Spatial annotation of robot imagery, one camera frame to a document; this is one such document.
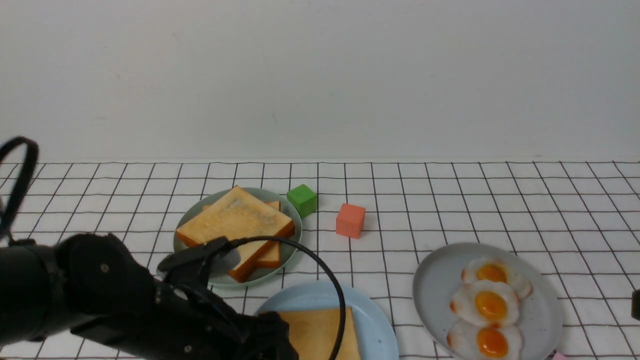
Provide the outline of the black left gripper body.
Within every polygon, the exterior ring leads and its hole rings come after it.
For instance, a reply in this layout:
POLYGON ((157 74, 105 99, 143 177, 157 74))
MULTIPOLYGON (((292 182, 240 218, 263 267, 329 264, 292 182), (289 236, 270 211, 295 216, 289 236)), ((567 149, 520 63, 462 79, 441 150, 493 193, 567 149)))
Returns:
POLYGON ((167 360, 297 360, 290 325, 276 312, 237 312, 195 280, 169 284, 176 300, 165 303, 170 330, 167 360))

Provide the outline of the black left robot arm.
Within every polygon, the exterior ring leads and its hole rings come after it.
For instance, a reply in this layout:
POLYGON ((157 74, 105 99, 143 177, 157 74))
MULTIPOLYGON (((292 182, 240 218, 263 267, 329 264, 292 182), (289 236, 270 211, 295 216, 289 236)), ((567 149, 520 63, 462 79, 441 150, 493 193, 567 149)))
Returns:
POLYGON ((275 312, 247 316, 205 277, 230 254, 224 238, 168 256, 158 280, 114 235, 1 249, 1 345, 69 331, 144 360, 297 360, 275 312))

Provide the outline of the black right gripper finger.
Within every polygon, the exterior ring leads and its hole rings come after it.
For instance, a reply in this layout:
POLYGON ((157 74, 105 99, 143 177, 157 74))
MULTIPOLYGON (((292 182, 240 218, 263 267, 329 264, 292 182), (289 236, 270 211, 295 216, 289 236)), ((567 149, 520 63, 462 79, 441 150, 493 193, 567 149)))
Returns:
POLYGON ((640 321, 640 289, 636 289, 631 294, 631 317, 640 321))

